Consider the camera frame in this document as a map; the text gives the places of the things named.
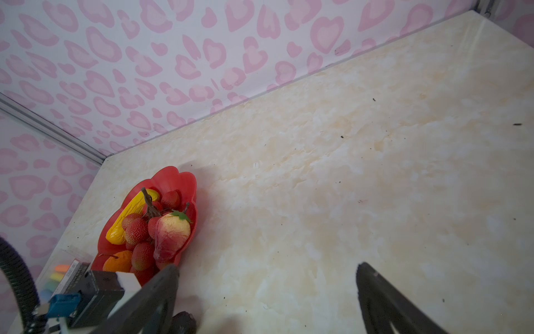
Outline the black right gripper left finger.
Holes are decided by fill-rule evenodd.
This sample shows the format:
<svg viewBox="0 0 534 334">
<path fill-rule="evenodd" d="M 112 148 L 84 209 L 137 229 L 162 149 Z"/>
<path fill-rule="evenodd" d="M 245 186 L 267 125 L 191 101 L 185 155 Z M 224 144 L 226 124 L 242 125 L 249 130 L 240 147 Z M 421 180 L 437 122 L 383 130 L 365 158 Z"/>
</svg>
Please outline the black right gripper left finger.
<svg viewBox="0 0 534 334">
<path fill-rule="evenodd" d="M 167 266 L 92 332 L 168 333 L 178 282 L 177 266 Z"/>
</svg>

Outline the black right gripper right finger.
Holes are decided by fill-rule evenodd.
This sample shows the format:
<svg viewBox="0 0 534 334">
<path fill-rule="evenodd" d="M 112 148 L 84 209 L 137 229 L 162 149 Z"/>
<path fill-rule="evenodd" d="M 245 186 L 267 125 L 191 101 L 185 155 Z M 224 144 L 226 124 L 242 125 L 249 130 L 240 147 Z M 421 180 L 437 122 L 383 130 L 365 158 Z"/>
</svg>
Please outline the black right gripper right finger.
<svg viewBox="0 0 534 334">
<path fill-rule="evenodd" d="M 445 333 L 370 264 L 358 265 L 355 282 L 367 333 Z"/>
</svg>

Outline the orange fake tangerine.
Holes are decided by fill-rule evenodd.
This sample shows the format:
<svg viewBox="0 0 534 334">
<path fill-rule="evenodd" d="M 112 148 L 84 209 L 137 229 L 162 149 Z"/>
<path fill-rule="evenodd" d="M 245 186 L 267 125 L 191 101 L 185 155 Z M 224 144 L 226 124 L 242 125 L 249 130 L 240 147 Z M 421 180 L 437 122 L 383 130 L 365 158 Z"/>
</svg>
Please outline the orange fake tangerine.
<svg viewBox="0 0 534 334">
<path fill-rule="evenodd" d="M 130 272 L 132 268 L 132 252 L 130 250 L 121 251 L 108 256 L 103 264 L 102 270 L 108 272 Z"/>
</svg>

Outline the red lychee bunch with stem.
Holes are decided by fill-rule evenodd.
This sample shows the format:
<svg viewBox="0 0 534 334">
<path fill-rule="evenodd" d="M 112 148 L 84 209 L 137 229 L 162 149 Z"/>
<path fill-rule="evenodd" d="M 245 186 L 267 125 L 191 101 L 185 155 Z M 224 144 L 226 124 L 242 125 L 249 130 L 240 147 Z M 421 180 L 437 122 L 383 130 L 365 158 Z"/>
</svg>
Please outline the red lychee bunch with stem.
<svg viewBox="0 0 534 334">
<path fill-rule="evenodd" d="M 145 195 L 145 198 L 147 202 L 147 213 L 140 218 L 131 220 L 130 225 L 125 229 L 126 245 L 130 247 L 129 251 L 132 252 L 131 270 L 134 273 L 155 269 L 162 270 L 174 263 L 176 255 L 181 250 L 169 262 L 156 262 L 154 259 L 154 234 L 157 221 L 165 214 L 161 214 L 161 210 L 158 209 L 148 195 Z"/>
</svg>

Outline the yellow fake squash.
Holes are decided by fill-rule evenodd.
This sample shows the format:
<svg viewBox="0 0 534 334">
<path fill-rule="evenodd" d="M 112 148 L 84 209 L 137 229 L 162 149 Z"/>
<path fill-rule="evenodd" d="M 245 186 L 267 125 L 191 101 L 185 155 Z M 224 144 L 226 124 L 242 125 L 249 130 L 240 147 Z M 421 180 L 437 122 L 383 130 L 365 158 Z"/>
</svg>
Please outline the yellow fake squash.
<svg viewBox="0 0 534 334">
<path fill-rule="evenodd" d="M 125 229 L 130 225 L 130 221 L 140 218 L 147 213 L 145 195 L 148 195 L 152 199 L 152 202 L 159 201 L 161 198 L 161 194 L 154 189 L 139 191 L 131 200 L 127 201 L 118 217 L 111 219 L 112 225 L 104 235 L 107 242 L 112 245 L 123 245 L 126 242 Z"/>
</svg>

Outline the red fake peach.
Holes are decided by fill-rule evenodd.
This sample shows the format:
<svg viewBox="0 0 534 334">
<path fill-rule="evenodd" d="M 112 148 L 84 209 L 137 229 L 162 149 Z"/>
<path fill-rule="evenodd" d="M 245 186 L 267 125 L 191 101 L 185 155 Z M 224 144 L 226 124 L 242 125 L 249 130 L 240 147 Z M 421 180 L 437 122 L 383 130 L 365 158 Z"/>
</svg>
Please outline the red fake peach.
<svg viewBox="0 0 534 334">
<path fill-rule="evenodd" d="M 173 210 L 162 216 L 156 225 L 154 259 L 169 262 L 185 245 L 192 231 L 192 220 L 187 215 L 189 204 L 183 211 Z"/>
</svg>

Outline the dark fake avocado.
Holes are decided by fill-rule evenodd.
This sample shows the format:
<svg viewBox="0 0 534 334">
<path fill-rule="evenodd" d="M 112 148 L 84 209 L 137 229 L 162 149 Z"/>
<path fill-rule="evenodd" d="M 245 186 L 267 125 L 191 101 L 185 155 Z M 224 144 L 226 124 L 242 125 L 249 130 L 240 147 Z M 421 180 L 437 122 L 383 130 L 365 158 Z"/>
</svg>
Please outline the dark fake avocado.
<svg viewBox="0 0 534 334">
<path fill-rule="evenodd" d="M 172 318 L 168 334 L 196 334 L 196 332 L 196 319 L 192 314 L 182 311 Z"/>
</svg>

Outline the red flower-shaped fruit bowl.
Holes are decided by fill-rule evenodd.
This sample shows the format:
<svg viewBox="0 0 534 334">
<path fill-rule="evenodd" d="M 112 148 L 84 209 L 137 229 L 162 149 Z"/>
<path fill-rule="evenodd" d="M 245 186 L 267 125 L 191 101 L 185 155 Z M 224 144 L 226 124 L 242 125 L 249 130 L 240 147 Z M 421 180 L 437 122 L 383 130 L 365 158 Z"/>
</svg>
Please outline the red flower-shaped fruit bowl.
<svg viewBox="0 0 534 334">
<path fill-rule="evenodd" d="M 152 178 L 144 180 L 136 185 L 127 195 L 126 199 L 122 203 L 121 208 L 108 220 L 105 225 L 98 242 L 98 254 L 93 261 L 92 269 L 95 271 L 103 271 L 102 267 L 108 256 L 112 254 L 129 250 L 130 247 L 126 245 L 112 245 L 105 240 L 105 234 L 111 227 L 111 219 L 117 218 L 122 208 L 125 207 L 128 200 L 131 200 L 141 189 L 154 189 L 161 194 L 159 201 L 155 201 L 154 204 L 161 210 L 161 214 L 166 214 L 171 210 L 183 211 L 187 204 L 189 208 L 187 215 L 192 220 L 192 233 L 185 246 L 176 255 L 173 264 L 179 264 L 182 257 L 182 253 L 191 243 L 197 228 L 197 207 L 196 207 L 196 191 L 197 182 L 196 177 L 189 172 L 181 173 L 177 168 L 168 166 L 160 170 Z M 132 273 L 136 276 L 141 285 L 146 284 L 155 274 L 161 270 L 149 270 L 140 273 L 134 273 L 132 270 L 128 273 Z"/>
</svg>

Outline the clear highlighter marker pack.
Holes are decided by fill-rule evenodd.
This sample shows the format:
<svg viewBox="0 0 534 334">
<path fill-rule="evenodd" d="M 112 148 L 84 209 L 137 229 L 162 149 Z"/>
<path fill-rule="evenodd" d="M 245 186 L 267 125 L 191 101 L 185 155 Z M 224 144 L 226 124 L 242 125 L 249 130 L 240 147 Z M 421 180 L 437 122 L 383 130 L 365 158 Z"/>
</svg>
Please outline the clear highlighter marker pack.
<svg viewBox="0 0 534 334">
<path fill-rule="evenodd" d="M 92 261 L 93 256 L 77 248 L 63 249 L 51 256 L 36 281 L 40 302 L 46 303 L 55 294 L 63 294 Z"/>
</svg>

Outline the aluminium corner frame post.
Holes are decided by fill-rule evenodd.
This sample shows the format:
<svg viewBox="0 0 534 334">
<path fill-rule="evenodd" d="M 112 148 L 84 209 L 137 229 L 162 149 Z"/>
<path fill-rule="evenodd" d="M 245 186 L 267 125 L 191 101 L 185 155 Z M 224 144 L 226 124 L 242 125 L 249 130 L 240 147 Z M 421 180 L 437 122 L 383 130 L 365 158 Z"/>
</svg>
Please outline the aluminium corner frame post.
<svg viewBox="0 0 534 334">
<path fill-rule="evenodd" d="M 101 166 L 106 159 L 104 154 L 90 147 L 87 143 L 40 117 L 3 93 L 1 94 L 1 113 L 97 165 Z"/>
</svg>

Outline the right aluminium frame post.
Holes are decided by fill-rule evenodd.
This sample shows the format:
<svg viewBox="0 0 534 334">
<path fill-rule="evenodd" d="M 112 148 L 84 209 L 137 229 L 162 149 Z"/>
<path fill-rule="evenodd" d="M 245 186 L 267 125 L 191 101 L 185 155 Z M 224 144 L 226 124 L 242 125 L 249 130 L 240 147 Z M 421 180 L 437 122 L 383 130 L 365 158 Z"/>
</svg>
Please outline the right aluminium frame post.
<svg viewBox="0 0 534 334">
<path fill-rule="evenodd" d="M 493 12 L 499 5 L 499 0 L 476 0 L 474 10 L 487 18 L 493 16 Z"/>
</svg>

